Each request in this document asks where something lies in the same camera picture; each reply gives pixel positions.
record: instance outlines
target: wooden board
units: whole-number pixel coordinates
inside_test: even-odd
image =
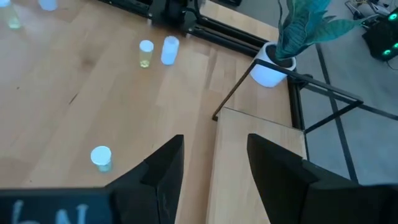
[[[166,67],[162,43],[176,34],[137,15],[92,0],[59,0],[54,12],[14,2],[24,28],[0,23],[0,187],[102,186],[184,134],[177,223],[204,223],[211,114],[252,59],[179,36],[177,61]],[[143,39],[155,43],[148,69],[138,62]],[[291,125],[286,83],[267,89],[248,78],[228,105]],[[113,152],[108,174],[90,162],[100,145]]]
[[[223,108],[218,120],[208,224],[269,223],[250,170],[246,150],[250,133],[306,158],[303,132]]]
[[[200,13],[263,39],[275,42],[278,40],[279,32],[277,28],[212,1],[205,0]]]

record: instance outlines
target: green leaf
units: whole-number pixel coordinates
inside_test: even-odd
[[[279,22],[278,22],[278,29],[279,29],[279,35],[281,35],[282,31],[283,31],[283,27],[282,27],[282,5],[280,3],[280,0],[278,0],[278,5],[279,5]]]
[[[301,54],[305,49],[307,49],[309,46],[310,46],[310,45],[304,45],[304,46],[302,46],[298,51],[296,51],[294,54],[287,54],[287,55],[284,55],[284,56],[281,57],[281,58],[278,58],[278,57],[277,57],[277,59],[278,59],[278,60],[283,60],[283,59],[288,59],[288,58],[296,57],[297,55]]]
[[[322,12],[324,11],[331,0],[309,0],[310,4],[307,7],[307,10],[310,12]]]
[[[317,27],[322,24],[323,21],[323,15],[325,15],[327,11],[322,11],[322,12],[311,12],[309,16],[309,20],[307,23],[307,26],[305,27],[305,31],[307,32],[307,35],[311,36],[317,29]]]
[[[282,48],[284,54],[294,54],[298,51],[307,39],[305,27],[308,23],[310,13],[302,13],[300,17],[296,17],[292,23],[284,29]]]
[[[310,5],[312,2],[312,0],[293,0],[293,18],[292,20],[294,20],[297,16],[300,15],[300,13],[302,11],[307,11],[306,8],[308,5]]]
[[[283,28],[286,28],[291,22],[294,17],[294,4],[293,0],[286,0],[286,5],[287,9],[289,10],[289,13],[287,14],[287,17],[285,18]]]
[[[360,25],[361,22],[362,21],[351,21],[347,19],[331,21],[323,26],[319,26],[315,33],[307,40],[307,44],[334,40],[346,34],[355,26]]]
[[[332,19],[334,19],[335,17],[336,16],[325,16],[323,18],[323,22],[322,23],[326,24],[326,23],[330,22]]]
[[[282,60],[284,58],[284,53],[283,53],[283,49],[282,49],[282,45],[281,44],[277,44],[276,45],[276,50],[275,50],[275,57],[277,60]]]

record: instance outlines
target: white flower pot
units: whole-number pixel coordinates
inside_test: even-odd
[[[270,45],[276,45],[275,42],[267,42],[262,46],[260,49],[259,53],[256,55],[256,58],[264,60],[269,63],[273,63],[276,65],[271,59],[271,56],[267,55],[266,48],[267,46]],[[290,71],[296,68],[296,58],[291,58],[292,59],[292,66],[290,68],[286,68]],[[253,77],[253,79],[260,85],[268,88],[275,87],[278,85],[285,77],[286,74],[275,71],[273,69],[261,66],[261,65],[256,65],[254,68],[251,70],[250,75]]]

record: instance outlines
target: light wood surface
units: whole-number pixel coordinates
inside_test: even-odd
[[[250,170],[246,150],[250,133],[306,158],[303,132],[223,108],[217,126],[208,224],[269,223]]]
[[[200,9],[200,13],[202,15],[210,17],[237,29],[246,31],[265,40],[275,42],[278,40],[279,32],[277,28],[253,19],[244,14],[228,9],[227,7],[216,4],[210,0],[204,1],[205,4]]]
[[[217,123],[223,97],[251,58],[204,40],[180,38],[175,65],[160,62],[164,29],[102,2],[59,0],[45,12],[16,0],[24,25],[0,23],[0,187],[102,186],[176,134],[185,136],[185,177],[177,223],[205,223]],[[148,69],[143,39],[155,43]],[[230,107],[290,126],[287,85],[248,78]],[[114,169],[90,162],[100,145]]]

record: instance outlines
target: small cup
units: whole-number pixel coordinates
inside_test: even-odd
[[[109,172],[112,169],[112,152],[106,146],[98,146],[91,152],[91,161],[100,172]]]
[[[175,58],[178,54],[179,46],[180,41],[174,36],[168,36],[164,39],[162,56],[160,58],[164,65],[174,64]]]
[[[154,43],[150,40],[143,40],[139,43],[139,65],[142,68],[149,67],[152,53],[154,51]]]

